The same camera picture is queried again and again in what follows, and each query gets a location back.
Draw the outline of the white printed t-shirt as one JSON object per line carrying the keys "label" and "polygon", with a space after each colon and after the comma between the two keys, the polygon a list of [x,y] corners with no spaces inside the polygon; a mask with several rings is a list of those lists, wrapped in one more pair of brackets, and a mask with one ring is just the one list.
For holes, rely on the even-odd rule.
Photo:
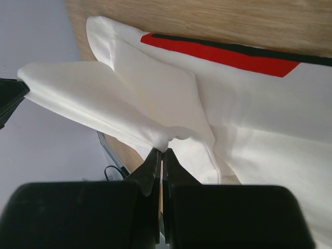
{"label": "white printed t-shirt", "polygon": [[94,16],[95,61],[18,70],[27,98],[205,184],[274,184],[331,248],[331,58],[144,32]]}

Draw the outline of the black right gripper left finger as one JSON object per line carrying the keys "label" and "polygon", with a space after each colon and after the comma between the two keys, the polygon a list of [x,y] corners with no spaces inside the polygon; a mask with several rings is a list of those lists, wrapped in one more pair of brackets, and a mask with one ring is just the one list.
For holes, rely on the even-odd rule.
{"label": "black right gripper left finger", "polygon": [[162,154],[121,181],[27,183],[1,214],[1,248],[155,248]]}

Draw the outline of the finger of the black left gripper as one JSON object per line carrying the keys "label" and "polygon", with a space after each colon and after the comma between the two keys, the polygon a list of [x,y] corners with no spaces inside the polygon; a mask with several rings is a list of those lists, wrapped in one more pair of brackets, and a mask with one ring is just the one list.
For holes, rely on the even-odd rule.
{"label": "finger of the black left gripper", "polygon": [[22,81],[1,78],[1,129],[29,91]]}

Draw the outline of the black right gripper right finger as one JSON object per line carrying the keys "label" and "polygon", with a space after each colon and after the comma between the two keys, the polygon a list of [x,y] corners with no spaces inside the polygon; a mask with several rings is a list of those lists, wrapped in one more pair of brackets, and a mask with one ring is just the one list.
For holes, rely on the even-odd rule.
{"label": "black right gripper right finger", "polygon": [[164,236],[170,248],[315,248],[295,196],[276,185],[207,185],[163,161]]}

